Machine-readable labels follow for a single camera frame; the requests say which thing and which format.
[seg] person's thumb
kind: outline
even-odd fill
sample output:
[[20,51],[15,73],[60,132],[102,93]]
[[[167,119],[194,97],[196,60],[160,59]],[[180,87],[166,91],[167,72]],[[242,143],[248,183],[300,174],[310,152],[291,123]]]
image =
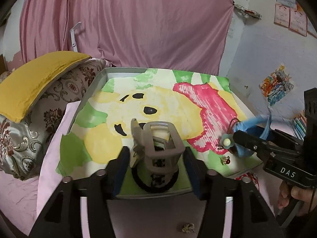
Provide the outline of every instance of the person's thumb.
[[298,199],[300,201],[304,201],[307,203],[310,203],[310,200],[312,199],[313,190],[307,189],[303,190],[301,188],[298,188],[294,186],[291,190],[291,196],[295,199]]

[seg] pink curtain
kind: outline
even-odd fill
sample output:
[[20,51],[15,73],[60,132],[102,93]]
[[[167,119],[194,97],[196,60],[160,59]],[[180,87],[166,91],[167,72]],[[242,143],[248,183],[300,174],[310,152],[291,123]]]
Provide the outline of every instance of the pink curtain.
[[233,0],[25,0],[23,61],[57,50],[105,58],[116,66],[217,75]]

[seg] hand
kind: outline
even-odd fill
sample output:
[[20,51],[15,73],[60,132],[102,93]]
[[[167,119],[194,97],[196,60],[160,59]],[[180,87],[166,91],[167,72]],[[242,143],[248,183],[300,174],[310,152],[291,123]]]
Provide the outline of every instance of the hand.
[[[282,209],[289,204],[289,199],[292,196],[295,199],[298,199],[300,201],[304,201],[304,206],[299,210],[298,216],[305,215],[308,213],[310,200],[313,195],[313,190],[307,189],[303,190],[296,186],[292,188],[292,190],[289,189],[289,186],[286,184],[286,182],[282,182],[280,185],[280,194],[278,196],[277,206],[279,209]],[[313,204],[311,210],[313,210],[317,205],[317,192],[315,192],[315,196],[313,199]]]

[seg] silver floral fabric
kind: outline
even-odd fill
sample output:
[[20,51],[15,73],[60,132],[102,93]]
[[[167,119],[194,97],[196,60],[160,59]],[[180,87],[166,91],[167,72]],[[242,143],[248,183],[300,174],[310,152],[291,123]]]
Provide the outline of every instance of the silver floral fabric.
[[0,115],[0,169],[21,180],[38,175],[66,105],[81,100],[105,67],[111,64],[92,58],[68,71],[45,91],[20,123]]

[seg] pearl bead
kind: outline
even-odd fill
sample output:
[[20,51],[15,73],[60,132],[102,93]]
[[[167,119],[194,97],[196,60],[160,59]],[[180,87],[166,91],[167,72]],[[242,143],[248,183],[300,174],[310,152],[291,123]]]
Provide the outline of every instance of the pearl bead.
[[223,145],[224,145],[225,147],[229,146],[230,144],[231,144],[230,139],[226,138],[226,139],[223,140]]

